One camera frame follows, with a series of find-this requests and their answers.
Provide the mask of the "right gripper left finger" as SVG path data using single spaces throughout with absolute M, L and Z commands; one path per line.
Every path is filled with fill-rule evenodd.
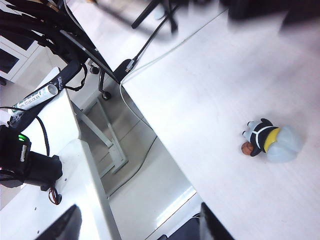
M 72 205 L 54 223 L 52 223 L 38 240 L 78 240 L 82 225 L 81 210 L 77 205 Z

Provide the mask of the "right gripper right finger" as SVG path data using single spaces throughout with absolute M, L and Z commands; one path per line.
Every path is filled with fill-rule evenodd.
M 200 240 L 234 240 L 210 208 L 202 202 L 199 215 Z

